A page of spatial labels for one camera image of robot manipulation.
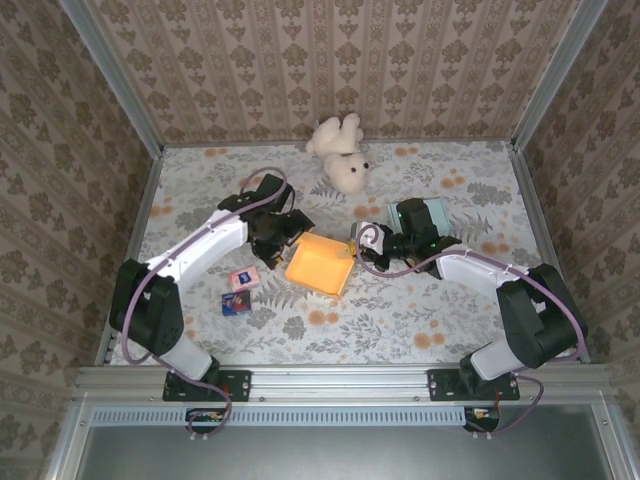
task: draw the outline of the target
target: aluminum frame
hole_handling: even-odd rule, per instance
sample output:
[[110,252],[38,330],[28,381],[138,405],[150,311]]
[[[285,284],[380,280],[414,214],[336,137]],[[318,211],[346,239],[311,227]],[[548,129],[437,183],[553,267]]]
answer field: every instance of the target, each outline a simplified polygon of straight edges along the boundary
[[[268,407],[368,406],[429,408],[475,406],[492,402],[437,402],[429,399],[427,370],[455,364],[371,366],[246,366],[252,371],[249,405]],[[615,405],[614,391],[603,365],[550,364],[528,372],[545,384],[542,405],[590,405],[599,426],[609,466],[616,479],[638,478],[637,459],[630,449],[626,424]],[[95,409],[104,406],[215,407],[221,403],[162,401],[166,370],[162,367],[82,368],[71,399],[49,480],[74,479],[91,429]],[[520,382],[521,399],[508,405],[527,405],[537,386]]]
[[518,150],[523,150],[531,140],[606,5],[607,0],[588,0],[578,5],[513,132],[512,137]]
[[100,23],[94,17],[91,8],[83,0],[60,0],[60,3],[89,49],[91,57],[100,67],[100,71],[129,117],[129,121],[149,155],[153,160],[158,160],[162,155],[162,135],[149,116],[143,104],[144,99],[137,95],[135,88],[129,82],[125,70],[118,62],[106,36],[102,33]]
[[527,216],[529,217],[533,238],[535,239],[538,251],[540,252],[540,259],[543,262],[553,265],[553,267],[555,267],[562,276],[560,262],[558,262],[556,251],[553,248],[551,234],[547,228],[544,213],[542,212],[542,207],[540,206],[540,201],[538,200],[536,189],[533,185],[533,179],[531,178],[531,173],[527,167],[524,154],[522,153],[522,150],[515,150],[514,148],[511,148],[509,149],[509,157],[511,158],[513,173],[516,176],[516,181],[520,188],[520,194],[522,195],[522,203],[524,203],[524,208],[527,211]]
[[[144,193],[140,200],[140,207],[138,208],[138,214],[136,215],[136,221],[129,238],[129,245],[124,256],[124,260],[130,258],[138,258],[140,248],[142,246],[142,240],[144,239],[144,232],[149,222],[149,214],[151,213],[151,207],[153,206],[153,199],[158,189],[158,183],[160,182],[160,174],[162,173],[162,165],[164,159],[162,157],[157,160],[153,160],[151,169],[149,170],[149,177],[147,178],[147,184],[144,187]],[[105,319],[104,329],[102,330],[102,337],[100,338],[100,345],[96,352],[96,358],[93,362],[94,365],[103,365],[109,353],[109,349],[112,343],[116,339],[117,332],[111,328],[109,321]]]

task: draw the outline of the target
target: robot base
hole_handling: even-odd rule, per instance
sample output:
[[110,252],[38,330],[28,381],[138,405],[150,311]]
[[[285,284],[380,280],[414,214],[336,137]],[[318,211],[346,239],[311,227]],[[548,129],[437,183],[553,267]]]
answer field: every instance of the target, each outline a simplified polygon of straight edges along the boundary
[[[216,386],[227,392],[234,402],[248,402],[251,393],[250,370],[220,370]],[[173,373],[167,373],[162,390],[165,402],[223,402],[224,399],[202,387],[185,382]]]
[[500,400],[520,400],[518,382],[510,373],[505,373],[487,383],[486,388],[470,393],[460,377],[460,369],[441,368],[427,371],[429,396],[432,402],[495,401],[496,391]]

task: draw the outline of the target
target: pink box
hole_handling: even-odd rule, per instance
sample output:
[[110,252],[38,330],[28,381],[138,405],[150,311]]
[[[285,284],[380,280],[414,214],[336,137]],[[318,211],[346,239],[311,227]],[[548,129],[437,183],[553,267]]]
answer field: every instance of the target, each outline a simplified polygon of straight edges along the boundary
[[231,290],[240,292],[260,285],[260,275],[258,275],[256,267],[249,267],[229,275],[229,281],[231,282]]

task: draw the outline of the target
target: ventilation grille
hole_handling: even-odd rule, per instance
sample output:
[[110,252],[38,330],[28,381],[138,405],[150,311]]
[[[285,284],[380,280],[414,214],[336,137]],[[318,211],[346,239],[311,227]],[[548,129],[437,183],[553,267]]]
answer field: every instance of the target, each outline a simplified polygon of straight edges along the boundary
[[[184,426],[185,407],[100,407],[92,427]],[[296,408],[236,407],[229,425],[236,426],[443,426],[464,425],[463,407]],[[194,422],[193,425],[211,425]]]

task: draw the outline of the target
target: teddy bear head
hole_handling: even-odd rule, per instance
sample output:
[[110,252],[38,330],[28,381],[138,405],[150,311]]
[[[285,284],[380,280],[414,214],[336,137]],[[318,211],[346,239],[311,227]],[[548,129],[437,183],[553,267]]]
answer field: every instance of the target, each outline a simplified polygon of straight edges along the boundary
[[369,167],[362,153],[336,154],[325,160],[324,170],[336,190],[352,194],[364,189]]

